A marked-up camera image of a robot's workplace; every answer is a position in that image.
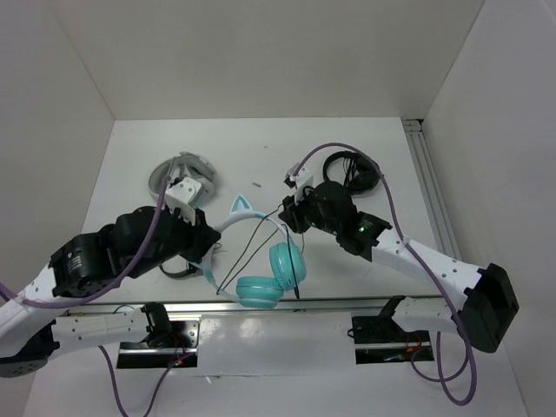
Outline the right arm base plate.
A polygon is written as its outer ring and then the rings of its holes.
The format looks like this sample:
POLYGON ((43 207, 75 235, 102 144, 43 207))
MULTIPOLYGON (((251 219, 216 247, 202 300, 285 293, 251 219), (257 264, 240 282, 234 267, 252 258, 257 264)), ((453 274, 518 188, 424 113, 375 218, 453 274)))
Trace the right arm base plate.
POLYGON ((347 336, 354 342, 357 365, 434 360, 428 332, 408 333, 387 317, 353 316, 347 336))

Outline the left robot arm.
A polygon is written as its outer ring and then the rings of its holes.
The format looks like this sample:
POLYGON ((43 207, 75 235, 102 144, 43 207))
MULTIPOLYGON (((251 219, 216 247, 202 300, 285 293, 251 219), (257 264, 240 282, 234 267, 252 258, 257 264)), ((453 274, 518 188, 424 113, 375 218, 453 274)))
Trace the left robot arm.
POLYGON ((157 301, 129 313, 82 319, 65 314, 87 303, 119 275, 138 278, 176 256, 198 263, 221 238, 201 210, 196 210, 195 222, 189 223, 165 208, 158 213, 145 252, 127 271, 154 215, 154 207, 144 206, 120 215, 95 233, 76 236, 50 257, 16 299, 1 307, 2 377, 32 374, 49 360, 84 348, 117 342, 158 348, 170 340, 173 328, 166 308, 157 301))

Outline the teal cat-ear headphones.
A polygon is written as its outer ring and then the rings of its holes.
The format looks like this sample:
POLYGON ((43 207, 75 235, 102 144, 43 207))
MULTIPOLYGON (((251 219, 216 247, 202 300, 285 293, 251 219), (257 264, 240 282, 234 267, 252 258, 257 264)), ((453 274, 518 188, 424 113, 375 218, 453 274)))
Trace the teal cat-ear headphones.
POLYGON ((276 213, 253 208, 243 195, 235 198, 216 227, 232 254, 218 259, 210 249, 195 264, 217 296, 244 308, 273 309, 285 295, 300 294, 307 266, 293 231, 276 213))

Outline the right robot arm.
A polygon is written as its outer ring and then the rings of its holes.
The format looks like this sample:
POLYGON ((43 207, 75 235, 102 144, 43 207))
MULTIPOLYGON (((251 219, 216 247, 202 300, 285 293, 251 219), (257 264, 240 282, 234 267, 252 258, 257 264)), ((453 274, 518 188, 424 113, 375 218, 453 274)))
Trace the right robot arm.
POLYGON ((448 332, 481 352, 491 354, 498 349, 520 309, 503 267, 465 263, 398 236, 389 222, 357 209, 349 192, 337 182, 306 187, 282 203, 279 217, 295 233, 319 229, 333 235, 349 254, 439 290, 443 301, 395 297, 379 320, 383 337, 397 341, 407 332, 448 332))

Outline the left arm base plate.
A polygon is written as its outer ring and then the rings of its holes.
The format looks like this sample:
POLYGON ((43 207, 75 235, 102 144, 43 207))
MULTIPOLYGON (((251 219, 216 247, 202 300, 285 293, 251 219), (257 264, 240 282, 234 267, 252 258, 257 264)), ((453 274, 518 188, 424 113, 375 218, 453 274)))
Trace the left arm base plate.
POLYGON ((171 315, 172 333, 157 346, 145 341, 122 342, 118 349, 118 369, 194 368, 198 363, 201 319, 193 315, 171 315))

